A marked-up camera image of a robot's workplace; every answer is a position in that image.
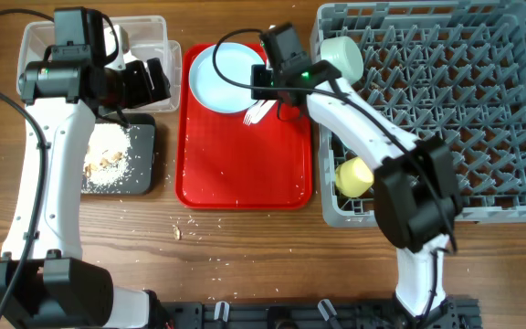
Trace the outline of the white plastic spoon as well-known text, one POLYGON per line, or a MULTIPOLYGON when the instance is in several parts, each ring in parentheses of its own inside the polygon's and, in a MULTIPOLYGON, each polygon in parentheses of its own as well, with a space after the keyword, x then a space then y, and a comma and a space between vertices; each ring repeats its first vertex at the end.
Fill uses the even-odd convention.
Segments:
POLYGON ((267 113, 273 108, 275 103, 276 103, 275 100, 269 100, 269 101, 266 101, 264 104, 262 104, 259 107, 258 112, 252 117, 251 123, 252 124, 259 123, 267 115, 267 113))

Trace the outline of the mint green bowl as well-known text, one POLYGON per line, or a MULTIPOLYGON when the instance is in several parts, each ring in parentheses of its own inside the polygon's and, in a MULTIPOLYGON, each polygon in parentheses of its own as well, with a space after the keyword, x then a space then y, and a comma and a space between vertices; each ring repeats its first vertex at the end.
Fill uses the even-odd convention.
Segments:
POLYGON ((363 55, 351 37, 324 40, 321 43, 321 59, 330 62, 350 84, 363 76, 363 55))

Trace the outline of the food scraps and rice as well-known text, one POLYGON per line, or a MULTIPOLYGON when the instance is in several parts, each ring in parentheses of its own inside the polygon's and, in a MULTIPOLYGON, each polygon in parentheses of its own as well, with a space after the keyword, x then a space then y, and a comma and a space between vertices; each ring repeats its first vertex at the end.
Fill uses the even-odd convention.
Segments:
POLYGON ((131 137, 118 124, 96 124, 85 154, 87 188, 115 186, 129 171, 131 137))

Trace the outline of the yellow plastic cup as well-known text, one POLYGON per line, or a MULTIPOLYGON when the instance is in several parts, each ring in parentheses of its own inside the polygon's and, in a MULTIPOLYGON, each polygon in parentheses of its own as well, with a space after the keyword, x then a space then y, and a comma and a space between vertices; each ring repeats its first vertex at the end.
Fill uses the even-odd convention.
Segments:
POLYGON ((347 197, 361 196, 373 181, 373 172, 360 157, 345 161, 335 170, 335 185, 347 197))

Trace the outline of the white plastic fork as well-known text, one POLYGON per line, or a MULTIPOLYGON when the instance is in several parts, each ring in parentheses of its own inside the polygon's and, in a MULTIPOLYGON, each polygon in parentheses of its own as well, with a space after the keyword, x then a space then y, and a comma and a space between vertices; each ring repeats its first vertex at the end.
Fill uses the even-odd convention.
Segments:
POLYGON ((255 104, 249 107, 246 111, 243 123, 245 125, 250 125, 253 122, 254 117, 259 113, 260 108, 265 103, 264 100, 258 100, 255 104))

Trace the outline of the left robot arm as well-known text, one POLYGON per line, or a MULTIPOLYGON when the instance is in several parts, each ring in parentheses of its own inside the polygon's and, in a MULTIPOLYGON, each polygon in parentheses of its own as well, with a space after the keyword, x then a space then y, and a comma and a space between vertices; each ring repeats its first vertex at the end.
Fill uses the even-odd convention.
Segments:
POLYGON ((57 9, 55 41, 27 64, 13 106, 26 121, 16 212, 0 255, 0 322, 16 328, 170 328, 155 292, 116 287, 82 259, 79 205, 95 122, 126 125, 124 111, 170 97, 160 61, 120 69, 106 49, 109 17, 85 7, 57 9))

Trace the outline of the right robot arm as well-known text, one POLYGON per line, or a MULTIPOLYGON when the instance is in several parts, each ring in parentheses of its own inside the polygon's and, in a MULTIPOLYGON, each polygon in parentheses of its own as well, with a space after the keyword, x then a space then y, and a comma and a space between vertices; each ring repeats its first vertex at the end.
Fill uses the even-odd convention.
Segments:
POLYGON ((424 323, 446 298, 443 256, 458 248, 454 220, 462 206, 446 143, 423 140, 388 121, 332 62, 310 58, 291 23, 258 37, 270 71, 252 80, 254 97, 300 108, 367 165, 375 220, 397 250, 396 301, 406 316, 424 323))

